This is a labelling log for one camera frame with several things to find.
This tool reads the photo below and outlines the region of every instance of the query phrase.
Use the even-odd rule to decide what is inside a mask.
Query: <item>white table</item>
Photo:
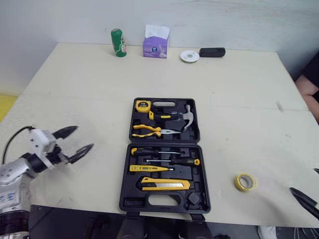
[[[167,59],[156,59],[132,46],[118,58],[109,45],[57,45],[0,123],[0,145],[32,124],[51,131],[78,125],[61,141],[66,153],[95,146],[77,163],[58,165],[34,180],[33,203],[124,213],[119,197],[133,99],[193,98],[211,201],[206,220],[318,227],[288,188],[319,201],[319,175],[312,170],[319,167],[319,127],[277,54],[227,50],[223,58],[186,64],[179,59],[183,50],[170,48]],[[7,160],[27,151],[24,133]],[[258,188],[239,192],[233,178],[241,172],[256,177]]]

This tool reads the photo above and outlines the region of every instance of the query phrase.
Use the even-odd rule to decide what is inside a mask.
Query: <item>tissue box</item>
[[[143,56],[167,58],[169,27],[146,25]]]

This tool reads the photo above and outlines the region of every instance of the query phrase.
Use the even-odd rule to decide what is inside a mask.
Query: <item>roll of tape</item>
[[[180,54],[180,58],[184,62],[193,63],[199,60],[199,54],[195,51],[183,51]]]
[[[244,186],[240,179],[245,180],[247,182],[247,186]],[[247,173],[239,174],[235,177],[235,186],[240,191],[250,191],[257,187],[257,180],[255,180],[252,176]]]

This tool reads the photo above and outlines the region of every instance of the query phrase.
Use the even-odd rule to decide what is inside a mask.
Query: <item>screwdriver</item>
[[[149,149],[149,148],[132,148],[131,154],[134,156],[146,156],[146,155],[158,155],[159,153],[174,153],[174,154],[181,154],[178,152],[164,152],[158,151],[156,149]]]
[[[170,160],[155,160],[155,159],[147,159],[146,162],[169,162],[170,164],[180,164],[184,166],[198,166],[200,164],[199,159],[194,159],[190,157],[183,158],[172,158]]]
[[[174,170],[173,168],[164,168],[151,165],[130,165],[130,172],[160,172]]]

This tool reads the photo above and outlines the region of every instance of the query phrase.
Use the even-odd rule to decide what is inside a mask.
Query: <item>green can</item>
[[[126,56],[126,43],[123,39],[123,33],[120,29],[115,28],[111,31],[113,48],[118,57]]]

